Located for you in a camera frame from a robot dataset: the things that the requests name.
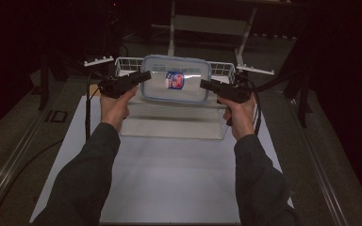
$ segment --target plastic food container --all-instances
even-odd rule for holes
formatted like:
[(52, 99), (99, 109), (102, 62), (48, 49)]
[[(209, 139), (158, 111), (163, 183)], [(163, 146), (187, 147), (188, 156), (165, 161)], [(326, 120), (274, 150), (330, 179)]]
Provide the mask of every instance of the plastic food container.
[(210, 64), (202, 59), (151, 55), (143, 59), (141, 70), (152, 79), (140, 86), (142, 96), (157, 101), (203, 104), (207, 90), (201, 79), (210, 80)]

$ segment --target dark background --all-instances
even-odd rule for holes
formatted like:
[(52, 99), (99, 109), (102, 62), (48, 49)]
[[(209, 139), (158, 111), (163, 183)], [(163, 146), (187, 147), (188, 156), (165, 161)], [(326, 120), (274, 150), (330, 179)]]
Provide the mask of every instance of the dark background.
[[(193, 14), (197, 8), (190, 4), (200, 1), (182, 2), (181, 9)], [(244, 8), (234, 11), (231, 3), (225, 8), (220, 1), (212, 2), (211, 9), (201, 4), (199, 12), (246, 17)], [(298, 37), (280, 76), (296, 69), (312, 72), (310, 87), (362, 185), (362, 0), (294, 1), (301, 4), (321, 10), (263, 7), (252, 33), (269, 39)], [(146, 25), (168, 24), (169, 8), (170, 1), (164, 0), (0, 1), (0, 119), (33, 89), (28, 76), (40, 68), (47, 50), (59, 50), (80, 62), (88, 55), (116, 57), (125, 24), (146, 35)], [(63, 59), (49, 53), (57, 71), (65, 73)]]

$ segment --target wire rack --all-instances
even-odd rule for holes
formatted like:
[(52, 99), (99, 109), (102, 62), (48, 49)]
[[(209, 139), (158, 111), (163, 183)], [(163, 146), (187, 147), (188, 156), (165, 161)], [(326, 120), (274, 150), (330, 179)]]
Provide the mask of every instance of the wire rack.
[[(138, 57), (118, 57), (116, 59), (116, 76), (140, 71), (143, 58)], [(212, 77), (227, 76), (229, 81), (234, 81), (235, 67), (232, 63), (208, 61), (211, 66), (210, 75)]]
[[(129, 74), (136, 71), (141, 71), (143, 63), (143, 58), (139, 57), (118, 57), (115, 61), (115, 76), (123, 76), (125, 74)], [(232, 82), (234, 81), (234, 73), (235, 67), (232, 63), (224, 63), (224, 62), (213, 62), (208, 61), (210, 64), (210, 77), (212, 79), (217, 79), (223, 82)], [(186, 128), (185, 130), (189, 133), (176, 134), (161, 136), (158, 134), (149, 135), (148, 132), (141, 132), (143, 129), (136, 129), (136, 124), (132, 124), (131, 121), (134, 119), (136, 121), (145, 120), (146, 124), (153, 126), (151, 121), (154, 121), (157, 118), (166, 119), (166, 121), (180, 121), (182, 118), (182, 124), (188, 124), (191, 121), (206, 121), (205, 116), (213, 113), (213, 111), (217, 111), (218, 118), (215, 120), (219, 124), (219, 136), (212, 137), (212, 139), (223, 139), (225, 132), (227, 131), (228, 126), (226, 125), (226, 121), (222, 118), (222, 114), (224, 113), (224, 108), (206, 108), (203, 106), (197, 105), (174, 105), (168, 104), (164, 105), (163, 103), (153, 104), (152, 102), (139, 103), (138, 105), (131, 105), (130, 112), (132, 115), (128, 117), (129, 125), (125, 124), (122, 134), (130, 135), (130, 136), (147, 136), (147, 137), (175, 137), (175, 138), (208, 138), (206, 135), (202, 137), (197, 137), (196, 133), (193, 134), (191, 131), (196, 130), (196, 126), (191, 126), (190, 130)]]

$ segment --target hand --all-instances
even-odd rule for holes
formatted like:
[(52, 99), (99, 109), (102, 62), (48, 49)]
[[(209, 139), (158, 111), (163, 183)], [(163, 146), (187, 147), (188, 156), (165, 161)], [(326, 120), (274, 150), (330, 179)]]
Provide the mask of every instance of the hand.
[(232, 134), (238, 141), (240, 138), (246, 135), (255, 133), (254, 129), (254, 114), (255, 114), (255, 98), (251, 97), (248, 101), (242, 104), (235, 103), (233, 101), (224, 99), (221, 96), (217, 96), (217, 99), (223, 104), (227, 105), (225, 113), (222, 117), (228, 121), (232, 118)]
[(127, 91), (118, 99), (101, 95), (101, 122), (106, 122), (120, 132), (123, 120), (129, 115), (128, 101), (137, 93), (137, 87)]

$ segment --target white surface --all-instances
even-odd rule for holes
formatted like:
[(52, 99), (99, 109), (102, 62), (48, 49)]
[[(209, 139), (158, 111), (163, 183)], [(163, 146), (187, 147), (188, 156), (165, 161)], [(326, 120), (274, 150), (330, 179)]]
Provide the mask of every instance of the white surface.
[(131, 113), (123, 121), (121, 132), (125, 136), (220, 140), (225, 132), (220, 109), (165, 105), (130, 105), (128, 108)]
[[(99, 123), (99, 116), (99, 99), (93, 98), (92, 130)], [(84, 119), (85, 97), (74, 114), (30, 221), (45, 207), (58, 172), (85, 143)], [(281, 170), (264, 118), (259, 139), (274, 166)], [(121, 140), (101, 222), (239, 222), (231, 129), (222, 141), (154, 137)]]

